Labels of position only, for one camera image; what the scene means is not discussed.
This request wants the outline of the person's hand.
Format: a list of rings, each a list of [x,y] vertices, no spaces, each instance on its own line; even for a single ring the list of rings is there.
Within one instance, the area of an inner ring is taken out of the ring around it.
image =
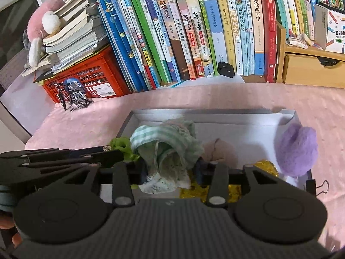
[[[1,247],[7,248],[11,244],[17,247],[22,242],[22,237],[15,227],[13,218],[8,215],[1,215]]]

